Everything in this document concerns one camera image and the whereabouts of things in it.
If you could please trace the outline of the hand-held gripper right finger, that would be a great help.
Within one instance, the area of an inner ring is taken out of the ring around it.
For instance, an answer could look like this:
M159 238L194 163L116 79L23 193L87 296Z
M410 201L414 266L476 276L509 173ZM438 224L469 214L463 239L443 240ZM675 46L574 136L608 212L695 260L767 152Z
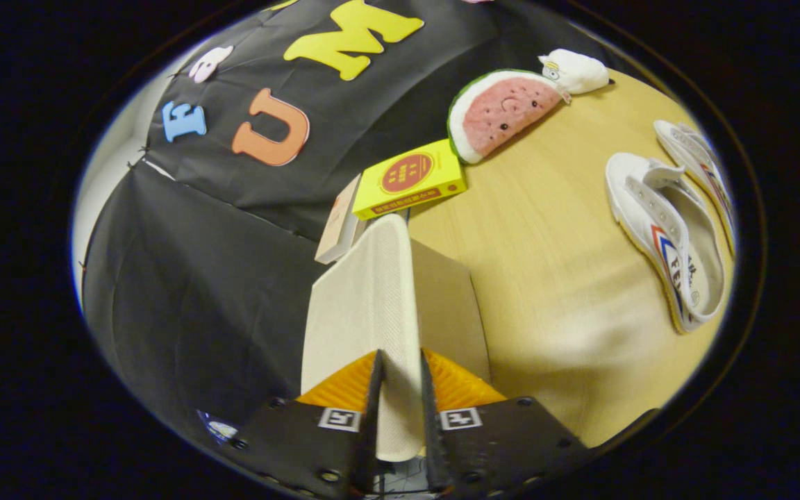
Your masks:
M512 499L581 467L592 452L533 397L506 397L423 349L426 477L440 499Z

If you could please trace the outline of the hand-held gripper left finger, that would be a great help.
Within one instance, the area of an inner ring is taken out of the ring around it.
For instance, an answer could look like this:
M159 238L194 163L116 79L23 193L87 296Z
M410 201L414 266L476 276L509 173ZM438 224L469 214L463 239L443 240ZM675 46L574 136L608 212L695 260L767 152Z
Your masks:
M380 349L297 399L272 398L226 443L226 459L302 499L361 499L374 484Z

